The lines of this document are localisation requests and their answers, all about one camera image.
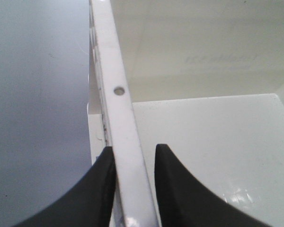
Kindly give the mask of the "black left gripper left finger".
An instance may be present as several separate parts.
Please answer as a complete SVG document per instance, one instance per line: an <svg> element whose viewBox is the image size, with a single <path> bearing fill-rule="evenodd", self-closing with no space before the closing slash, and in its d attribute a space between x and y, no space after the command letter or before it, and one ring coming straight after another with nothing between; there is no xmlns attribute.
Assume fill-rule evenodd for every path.
<svg viewBox="0 0 284 227"><path fill-rule="evenodd" d="M107 227L115 194L115 159L105 147L86 174L60 199L19 227Z"/></svg>

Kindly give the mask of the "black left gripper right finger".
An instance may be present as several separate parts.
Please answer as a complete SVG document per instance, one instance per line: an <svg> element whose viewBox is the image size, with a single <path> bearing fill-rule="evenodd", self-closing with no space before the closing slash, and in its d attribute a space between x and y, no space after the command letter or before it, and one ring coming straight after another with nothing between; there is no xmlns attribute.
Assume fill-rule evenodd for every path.
<svg viewBox="0 0 284 227"><path fill-rule="evenodd" d="M155 189L164 227L266 227L199 182L167 144L155 152Z"/></svg>

